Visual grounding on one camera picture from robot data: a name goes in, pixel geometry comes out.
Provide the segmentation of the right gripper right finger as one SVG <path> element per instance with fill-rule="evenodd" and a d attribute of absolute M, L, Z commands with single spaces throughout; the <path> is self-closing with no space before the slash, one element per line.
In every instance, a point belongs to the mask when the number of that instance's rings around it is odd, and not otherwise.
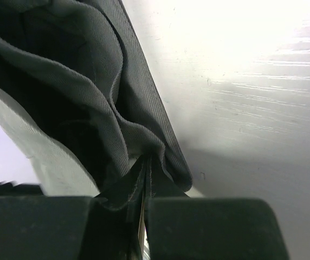
<path fill-rule="evenodd" d="M 185 194 L 164 172 L 157 156 L 146 163 L 146 234 L 151 259 L 180 259 L 178 234 L 173 231 L 176 216 L 170 209 Z"/>

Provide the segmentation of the grey skirt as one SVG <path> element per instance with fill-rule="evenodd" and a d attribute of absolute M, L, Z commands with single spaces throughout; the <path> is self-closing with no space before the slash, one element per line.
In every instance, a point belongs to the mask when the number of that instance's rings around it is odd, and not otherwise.
<path fill-rule="evenodd" d="M 148 153 L 192 187 L 120 1 L 0 1 L 0 126 L 50 196 L 96 196 Z"/>

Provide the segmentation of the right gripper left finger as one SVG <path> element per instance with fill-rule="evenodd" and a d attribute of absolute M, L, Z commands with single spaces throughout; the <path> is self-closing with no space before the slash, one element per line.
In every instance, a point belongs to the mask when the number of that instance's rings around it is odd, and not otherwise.
<path fill-rule="evenodd" d="M 95 199 L 89 215 L 90 259 L 142 259 L 144 181 L 142 155 L 130 171 Z"/>

